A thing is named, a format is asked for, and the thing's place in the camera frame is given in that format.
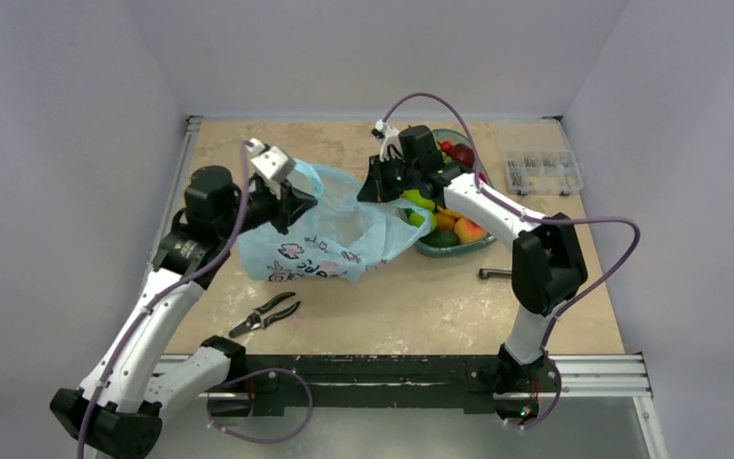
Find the fruit bowl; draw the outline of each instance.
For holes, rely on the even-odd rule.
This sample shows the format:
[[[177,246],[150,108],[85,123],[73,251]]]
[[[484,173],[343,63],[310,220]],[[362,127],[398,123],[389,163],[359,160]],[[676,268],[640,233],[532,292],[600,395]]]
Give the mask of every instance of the fruit bowl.
[[[453,131],[451,129],[433,129],[432,133],[434,134],[435,141],[437,141],[438,144],[442,142],[451,142],[452,145],[457,145],[460,143],[462,143],[463,145],[468,145],[468,139],[460,132]],[[485,175],[488,185],[493,186],[490,179],[488,179],[487,177],[487,171],[485,171],[484,169],[481,169],[481,171]],[[406,212],[403,210],[400,212],[400,218],[407,223],[409,222],[409,218],[407,217]],[[426,256],[434,258],[461,256],[484,249],[495,240],[496,238],[494,238],[494,236],[487,234],[485,237],[475,242],[469,242],[467,244],[460,244],[452,247],[433,247],[426,244],[422,240],[418,240],[415,242],[415,249]]]

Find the apple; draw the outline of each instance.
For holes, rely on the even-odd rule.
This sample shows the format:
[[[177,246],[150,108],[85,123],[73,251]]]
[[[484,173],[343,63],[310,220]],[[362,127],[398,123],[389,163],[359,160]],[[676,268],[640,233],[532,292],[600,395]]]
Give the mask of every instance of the apple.
[[[452,146],[446,154],[454,161],[459,161],[468,167],[474,167],[474,150],[464,143]]]

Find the yellow fruit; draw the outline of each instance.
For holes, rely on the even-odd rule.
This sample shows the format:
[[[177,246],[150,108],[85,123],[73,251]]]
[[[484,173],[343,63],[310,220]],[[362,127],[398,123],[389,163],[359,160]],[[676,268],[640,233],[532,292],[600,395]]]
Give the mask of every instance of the yellow fruit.
[[[433,212],[435,211],[435,202],[421,196],[421,192],[416,189],[407,189],[401,196],[406,198],[407,201],[411,202],[415,206],[425,208]]]
[[[438,223],[435,220],[435,214],[432,213],[431,210],[427,209],[426,212],[429,213],[429,221],[431,222],[429,225],[429,232],[432,232],[435,230],[435,228],[438,227]],[[419,213],[413,210],[409,213],[409,223],[412,225],[415,225],[416,227],[420,227],[421,225],[426,223],[426,217],[424,217],[423,215],[420,215]]]
[[[447,208],[442,208],[440,206],[438,206],[438,212],[444,213],[444,214],[448,215],[449,217],[451,217],[451,218],[453,218],[455,220],[460,220],[461,218],[465,218],[461,214],[459,214],[459,213],[457,213],[457,212],[455,212],[453,210],[449,210]]]
[[[454,224],[454,232],[460,238],[461,244],[477,242],[487,235],[484,229],[467,218],[461,218]]]
[[[435,214],[435,220],[438,222],[438,228],[446,231],[452,231],[454,229],[454,224],[457,223],[457,220],[451,215],[446,215],[442,212]]]

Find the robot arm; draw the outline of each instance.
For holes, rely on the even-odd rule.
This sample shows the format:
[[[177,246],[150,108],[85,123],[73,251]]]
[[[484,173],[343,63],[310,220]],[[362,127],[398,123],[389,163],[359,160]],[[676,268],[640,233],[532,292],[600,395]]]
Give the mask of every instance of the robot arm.
[[[316,205],[316,200],[291,186],[289,174],[295,166],[292,157],[255,139],[247,146],[256,173],[246,184],[251,192],[242,230],[271,223],[287,233],[290,225]],[[228,339],[212,337],[187,361],[165,375],[153,377],[156,363],[179,323],[228,257],[221,251],[237,218],[240,199],[240,188],[227,169],[209,166],[192,174],[184,192],[184,208],[176,213],[170,232],[160,242],[153,270],[117,338],[78,389],[61,388],[51,402],[53,414],[73,438],[79,434],[86,406],[100,386],[86,444],[113,457],[144,457],[156,443],[164,422],[201,392],[228,381],[230,368],[241,367],[232,363],[243,358],[242,348]],[[218,255],[224,259],[215,268],[148,309],[151,298],[195,274]],[[117,348],[122,351],[113,371],[107,381],[100,382]]]
[[[388,126],[378,126],[373,135],[386,148]],[[497,393],[526,385],[544,367],[543,339],[553,311],[577,293],[587,280],[587,269],[572,226],[539,225],[526,221],[488,199],[488,192],[522,215],[539,219],[552,217],[523,207],[487,187],[480,192],[471,169],[459,162],[445,164],[432,132],[426,126],[412,126],[397,134],[401,146],[398,158],[382,150],[370,158],[368,176],[358,200],[389,202],[403,191],[417,189],[421,196],[440,206],[465,215],[502,241],[513,258],[511,284],[520,307],[513,330],[499,351]]]

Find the light blue plastic bag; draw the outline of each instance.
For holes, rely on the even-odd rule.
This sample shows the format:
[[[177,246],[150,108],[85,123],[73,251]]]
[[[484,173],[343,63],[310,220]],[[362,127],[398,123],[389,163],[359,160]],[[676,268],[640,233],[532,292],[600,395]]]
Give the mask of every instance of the light blue plastic bag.
[[[358,202],[361,184],[326,165],[297,161],[290,180],[318,204],[291,225],[288,234],[263,225],[238,237],[241,262],[254,280],[285,282],[316,276],[355,282],[407,250],[432,225],[430,212],[405,199],[389,204]],[[409,225],[399,218],[399,208],[417,210],[426,222],[419,228]]]

